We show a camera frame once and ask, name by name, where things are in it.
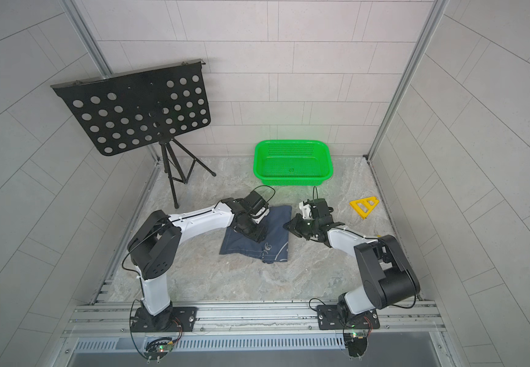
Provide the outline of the dark blue pillowcase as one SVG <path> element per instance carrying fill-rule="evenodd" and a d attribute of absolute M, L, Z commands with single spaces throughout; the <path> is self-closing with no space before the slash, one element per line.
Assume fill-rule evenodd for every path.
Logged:
<path fill-rule="evenodd" d="M 290 221 L 292 206 L 273 206 L 263 220 L 266 232 L 263 241 L 256 242 L 234 229 L 228 228 L 220 248 L 220 255 L 240 254 L 261 260 L 266 264 L 287 262 L 289 258 L 289 232 L 283 225 Z"/>

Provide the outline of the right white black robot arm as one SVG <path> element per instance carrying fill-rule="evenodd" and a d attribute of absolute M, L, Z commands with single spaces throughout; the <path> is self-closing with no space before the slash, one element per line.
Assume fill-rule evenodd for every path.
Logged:
<path fill-rule="evenodd" d="M 416 298 L 421 287 L 396 237 L 369 237 L 333 219 L 324 199 L 306 200 L 300 212 L 283 228 L 307 241 L 321 243 L 355 258 L 362 285 L 339 297 L 338 307 L 348 316 L 396 306 Z"/>

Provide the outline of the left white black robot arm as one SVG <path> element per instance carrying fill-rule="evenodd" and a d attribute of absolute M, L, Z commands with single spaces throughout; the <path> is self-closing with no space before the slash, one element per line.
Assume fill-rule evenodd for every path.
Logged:
<path fill-rule="evenodd" d="M 172 266 L 179 245 L 213 231 L 231 228 L 253 241 L 266 238 L 265 217 L 268 202 L 257 192 L 246 197 L 225 198 L 215 205 L 191 213 L 168 215 L 157 210 L 149 215 L 127 245 L 142 290 L 142 305 L 155 317 L 173 307 L 167 287 L 167 271 Z"/>

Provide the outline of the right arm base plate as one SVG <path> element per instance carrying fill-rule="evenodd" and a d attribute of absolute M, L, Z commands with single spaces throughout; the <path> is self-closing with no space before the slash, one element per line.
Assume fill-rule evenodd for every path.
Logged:
<path fill-rule="evenodd" d="M 315 307 L 320 330 L 379 330 L 381 328 L 376 310 L 353 314 L 346 306 L 319 304 Z"/>

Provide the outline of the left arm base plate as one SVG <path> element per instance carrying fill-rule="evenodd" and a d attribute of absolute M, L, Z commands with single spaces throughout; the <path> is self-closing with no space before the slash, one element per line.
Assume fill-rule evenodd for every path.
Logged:
<path fill-rule="evenodd" d="M 130 316 L 130 331 L 134 333 L 192 332 L 196 322 L 197 307 L 167 307 L 166 310 L 151 315 L 143 306 Z"/>

